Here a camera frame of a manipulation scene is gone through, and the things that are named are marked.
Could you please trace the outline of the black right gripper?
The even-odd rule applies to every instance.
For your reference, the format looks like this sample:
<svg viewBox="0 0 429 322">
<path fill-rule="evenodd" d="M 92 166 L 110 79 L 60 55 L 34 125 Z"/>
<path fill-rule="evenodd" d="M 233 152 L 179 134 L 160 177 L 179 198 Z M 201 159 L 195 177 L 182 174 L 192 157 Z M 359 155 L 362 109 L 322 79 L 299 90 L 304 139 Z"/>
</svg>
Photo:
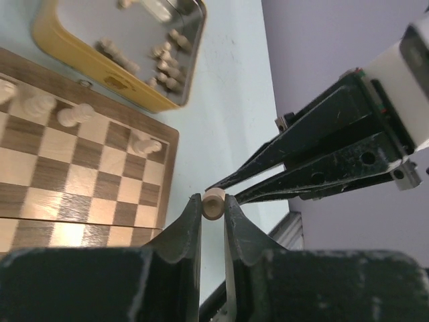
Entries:
<svg viewBox="0 0 429 322">
<path fill-rule="evenodd" d="M 376 115 L 387 134 L 365 138 L 379 128 L 373 116 L 376 106 Z M 388 172 L 400 191 L 422 183 L 417 164 L 410 160 L 414 142 L 380 81 L 369 77 L 362 68 L 360 72 L 347 72 L 301 111 L 286 115 L 286 119 L 286 129 L 211 187 L 229 188 L 279 164 L 288 170 L 236 194 L 237 202 L 292 199 Z M 328 152 L 332 153 L 315 159 Z"/>
</svg>

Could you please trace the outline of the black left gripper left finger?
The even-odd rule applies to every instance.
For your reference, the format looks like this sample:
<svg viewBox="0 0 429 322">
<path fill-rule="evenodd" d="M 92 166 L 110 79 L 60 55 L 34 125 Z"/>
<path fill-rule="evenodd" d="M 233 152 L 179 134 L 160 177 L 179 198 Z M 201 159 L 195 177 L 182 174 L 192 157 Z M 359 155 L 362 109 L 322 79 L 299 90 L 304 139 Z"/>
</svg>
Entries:
<svg viewBox="0 0 429 322">
<path fill-rule="evenodd" d="M 149 242 L 144 321 L 198 321 L 202 198 L 192 195 L 182 214 Z"/>
</svg>

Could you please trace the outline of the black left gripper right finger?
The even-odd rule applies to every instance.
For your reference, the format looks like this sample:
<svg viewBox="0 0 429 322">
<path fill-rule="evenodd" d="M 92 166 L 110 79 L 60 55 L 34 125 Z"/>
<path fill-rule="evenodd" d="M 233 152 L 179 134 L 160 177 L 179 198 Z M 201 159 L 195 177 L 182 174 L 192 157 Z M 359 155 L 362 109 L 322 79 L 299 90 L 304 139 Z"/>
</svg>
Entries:
<svg viewBox="0 0 429 322">
<path fill-rule="evenodd" d="M 224 231 L 228 320 L 273 321 L 272 260 L 283 247 L 245 216 L 232 195 L 225 197 Z"/>
</svg>

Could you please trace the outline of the white piece passed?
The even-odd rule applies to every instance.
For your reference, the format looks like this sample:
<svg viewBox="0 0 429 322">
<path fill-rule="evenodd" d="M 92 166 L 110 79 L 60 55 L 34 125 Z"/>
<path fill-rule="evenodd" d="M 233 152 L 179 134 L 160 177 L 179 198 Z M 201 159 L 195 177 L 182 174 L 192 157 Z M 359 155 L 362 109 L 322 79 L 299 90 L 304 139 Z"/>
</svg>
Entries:
<svg viewBox="0 0 429 322">
<path fill-rule="evenodd" d="M 220 219 L 225 212 L 226 193 L 220 188 L 208 189 L 202 197 L 202 214 L 210 220 Z"/>
</svg>

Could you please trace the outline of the white king piece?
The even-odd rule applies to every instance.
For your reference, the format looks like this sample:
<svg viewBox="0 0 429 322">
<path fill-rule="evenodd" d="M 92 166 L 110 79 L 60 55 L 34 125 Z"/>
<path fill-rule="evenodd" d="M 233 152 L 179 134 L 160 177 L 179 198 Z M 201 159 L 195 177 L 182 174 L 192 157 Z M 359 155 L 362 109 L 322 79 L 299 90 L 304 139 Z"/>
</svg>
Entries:
<svg viewBox="0 0 429 322">
<path fill-rule="evenodd" d="M 4 104 L 17 94 L 17 86 L 7 80 L 0 80 L 0 104 Z"/>
</svg>

